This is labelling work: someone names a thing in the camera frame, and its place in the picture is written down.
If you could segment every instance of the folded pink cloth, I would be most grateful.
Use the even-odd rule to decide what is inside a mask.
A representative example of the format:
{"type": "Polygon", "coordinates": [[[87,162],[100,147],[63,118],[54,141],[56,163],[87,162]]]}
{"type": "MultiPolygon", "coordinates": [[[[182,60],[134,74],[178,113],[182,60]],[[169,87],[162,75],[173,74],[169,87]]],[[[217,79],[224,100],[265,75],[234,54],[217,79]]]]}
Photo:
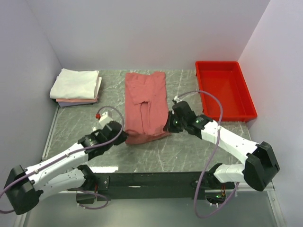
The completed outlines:
{"type": "Polygon", "coordinates": [[[163,127],[168,117],[165,73],[143,75],[130,72],[125,76],[126,144],[157,140],[170,133],[163,127]]]}
{"type": "Polygon", "coordinates": [[[56,102],[61,103],[96,103],[98,101],[98,97],[95,99],[65,99],[65,98],[58,98],[56,102]]]}

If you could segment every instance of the white towel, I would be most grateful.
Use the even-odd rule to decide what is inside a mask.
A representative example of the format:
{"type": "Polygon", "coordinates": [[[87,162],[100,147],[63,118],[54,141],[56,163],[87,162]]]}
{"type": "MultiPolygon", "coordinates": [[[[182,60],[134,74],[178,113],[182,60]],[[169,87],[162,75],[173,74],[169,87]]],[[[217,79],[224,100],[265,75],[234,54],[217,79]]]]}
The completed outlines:
{"type": "Polygon", "coordinates": [[[50,98],[95,99],[100,88],[99,71],[72,71],[62,69],[55,81],[50,98]]]}

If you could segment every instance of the red tray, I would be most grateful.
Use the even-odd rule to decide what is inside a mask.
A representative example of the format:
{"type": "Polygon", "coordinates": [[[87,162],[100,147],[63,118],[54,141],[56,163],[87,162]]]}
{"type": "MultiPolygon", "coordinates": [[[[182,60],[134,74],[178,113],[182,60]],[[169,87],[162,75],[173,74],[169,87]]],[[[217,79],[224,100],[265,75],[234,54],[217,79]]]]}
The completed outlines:
{"type": "MultiPolygon", "coordinates": [[[[196,76],[200,90],[216,96],[223,106],[225,122],[248,122],[257,112],[246,86],[240,65],[236,61],[197,61],[196,76]]],[[[220,108],[216,101],[200,94],[206,116],[219,120],[220,108]]]]}

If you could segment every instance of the white wall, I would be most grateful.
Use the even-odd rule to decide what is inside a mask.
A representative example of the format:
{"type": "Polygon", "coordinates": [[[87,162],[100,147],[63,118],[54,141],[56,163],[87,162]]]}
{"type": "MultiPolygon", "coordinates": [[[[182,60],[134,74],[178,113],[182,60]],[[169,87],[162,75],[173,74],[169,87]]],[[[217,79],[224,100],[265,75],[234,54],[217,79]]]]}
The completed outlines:
{"type": "Polygon", "coordinates": [[[237,61],[269,0],[27,0],[63,67],[194,69],[237,61]]]}
{"type": "Polygon", "coordinates": [[[274,185],[289,227],[303,223],[302,12],[302,0],[271,0],[239,60],[258,112],[250,133],[274,148],[281,167],[274,185]]]}
{"type": "MultiPolygon", "coordinates": [[[[0,0],[0,188],[16,165],[37,163],[55,111],[49,90],[60,63],[24,0],[0,0]]],[[[0,209],[10,210],[6,195],[0,209]]],[[[16,215],[0,214],[0,226],[16,215]]]]}

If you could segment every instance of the marble tabletop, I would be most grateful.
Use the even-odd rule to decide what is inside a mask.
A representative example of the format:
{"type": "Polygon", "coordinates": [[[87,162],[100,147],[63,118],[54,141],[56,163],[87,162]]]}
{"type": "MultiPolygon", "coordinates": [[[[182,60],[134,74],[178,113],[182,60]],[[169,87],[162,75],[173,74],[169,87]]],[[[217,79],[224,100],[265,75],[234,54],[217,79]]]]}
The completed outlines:
{"type": "MultiPolygon", "coordinates": [[[[151,74],[154,70],[133,70],[151,74]]],[[[167,102],[172,107],[172,99],[177,94],[198,89],[195,70],[163,70],[166,74],[167,102]]],[[[99,103],[59,108],[53,136],[50,140],[47,158],[53,157],[69,148],[83,135],[98,128],[95,119],[97,110],[104,105],[112,105],[125,114],[125,73],[129,70],[101,70],[99,103]]],[[[202,104],[199,95],[184,99],[199,114],[202,104]]],[[[119,120],[116,113],[113,118],[119,120]]],[[[223,122],[226,129],[250,139],[248,128],[243,122],[223,122]]],[[[214,144],[188,135],[176,133],[169,137],[140,145],[113,146],[104,155],[88,162],[93,171],[107,169],[109,172],[180,172],[201,171],[214,149],[214,144]]],[[[239,161],[222,149],[218,149],[210,167],[216,163],[236,164],[239,161]]]]}

